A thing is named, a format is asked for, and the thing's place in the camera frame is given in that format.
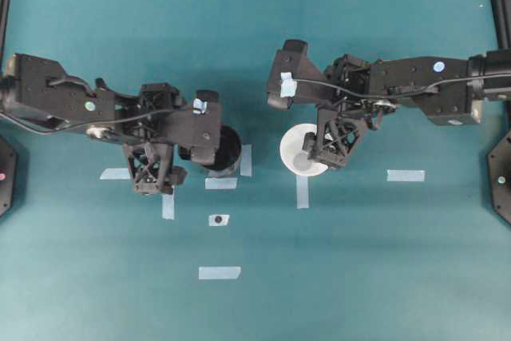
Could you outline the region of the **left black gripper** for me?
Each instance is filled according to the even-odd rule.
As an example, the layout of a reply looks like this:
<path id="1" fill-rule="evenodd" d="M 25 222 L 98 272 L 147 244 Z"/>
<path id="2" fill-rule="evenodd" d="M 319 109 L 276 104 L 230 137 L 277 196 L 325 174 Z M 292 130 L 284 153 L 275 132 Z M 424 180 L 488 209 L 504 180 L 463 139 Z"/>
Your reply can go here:
<path id="1" fill-rule="evenodd" d="M 173 165 L 175 145 L 165 132 L 166 118 L 185 100 L 169 83 L 141 86 L 136 96 L 115 93 L 113 125 L 97 125 L 95 139 L 122 147 L 133 190 L 141 195 L 172 195 L 186 171 Z"/>

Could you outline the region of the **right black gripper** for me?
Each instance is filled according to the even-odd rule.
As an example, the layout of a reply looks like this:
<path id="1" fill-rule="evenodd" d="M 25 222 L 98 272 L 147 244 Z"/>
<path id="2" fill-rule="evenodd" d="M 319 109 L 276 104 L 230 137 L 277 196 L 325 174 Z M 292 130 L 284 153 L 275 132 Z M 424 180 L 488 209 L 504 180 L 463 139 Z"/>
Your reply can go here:
<path id="1" fill-rule="evenodd" d="M 367 131 L 379 129 L 386 102 L 353 95 L 365 93 L 369 70 L 369 62 L 348 54 L 325 69 L 327 81 L 348 92 L 336 90 L 332 101 L 317 106 L 316 133 L 307 132 L 303 138 L 309 160 L 331 169 L 344 167 Z"/>

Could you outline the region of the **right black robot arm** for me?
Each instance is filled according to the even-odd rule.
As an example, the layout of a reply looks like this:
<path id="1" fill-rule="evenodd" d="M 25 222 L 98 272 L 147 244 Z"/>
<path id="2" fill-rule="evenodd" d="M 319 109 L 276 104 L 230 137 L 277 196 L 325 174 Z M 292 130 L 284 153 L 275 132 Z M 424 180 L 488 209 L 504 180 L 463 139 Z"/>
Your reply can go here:
<path id="1" fill-rule="evenodd" d="M 310 161 L 338 169 L 400 106 L 420 109 L 435 125 L 480 123 L 478 104 L 510 96 L 510 52 L 374 63 L 344 55 L 324 75 L 322 84 L 333 93 L 318 105 L 316 130 L 306 133 L 303 150 Z"/>

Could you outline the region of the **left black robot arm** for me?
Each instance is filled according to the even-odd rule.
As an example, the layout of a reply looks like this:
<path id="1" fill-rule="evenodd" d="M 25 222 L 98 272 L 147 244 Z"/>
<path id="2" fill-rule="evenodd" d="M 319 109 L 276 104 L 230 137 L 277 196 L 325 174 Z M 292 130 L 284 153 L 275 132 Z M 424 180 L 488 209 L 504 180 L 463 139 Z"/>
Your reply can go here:
<path id="1" fill-rule="evenodd" d="M 117 93 L 101 78 L 90 86 L 58 61 L 14 54 L 1 75 L 1 117 L 39 135 L 76 133 L 120 145 L 133 189 L 171 195 L 186 171 L 173 164 L 175 145 L 166 119 L 185 109 L 168 83 L 141 86 L 136 95 Z"/>

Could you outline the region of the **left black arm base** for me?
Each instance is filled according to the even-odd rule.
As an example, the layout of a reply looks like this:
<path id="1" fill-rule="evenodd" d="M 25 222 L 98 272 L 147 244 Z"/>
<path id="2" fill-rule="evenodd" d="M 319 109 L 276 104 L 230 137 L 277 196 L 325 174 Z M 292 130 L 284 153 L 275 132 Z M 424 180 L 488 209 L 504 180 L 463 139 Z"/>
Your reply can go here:
<path id="1" fill-rule="evenodd" d="M 18 155 L 3 137 L 1 137 L 0 161 L 0 215 L 4 216 L 13 201 Z"/>

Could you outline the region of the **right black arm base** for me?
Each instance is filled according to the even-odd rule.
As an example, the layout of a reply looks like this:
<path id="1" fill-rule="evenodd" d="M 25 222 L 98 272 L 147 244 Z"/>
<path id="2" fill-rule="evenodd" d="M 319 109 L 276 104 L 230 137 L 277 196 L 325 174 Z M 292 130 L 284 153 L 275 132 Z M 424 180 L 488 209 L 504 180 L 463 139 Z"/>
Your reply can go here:
<path id="1" fill-rule="evenodd" d="M 507 132 L 486 157 L 493 210 L 507 224 L 511 223 L 510 143 Z"/>

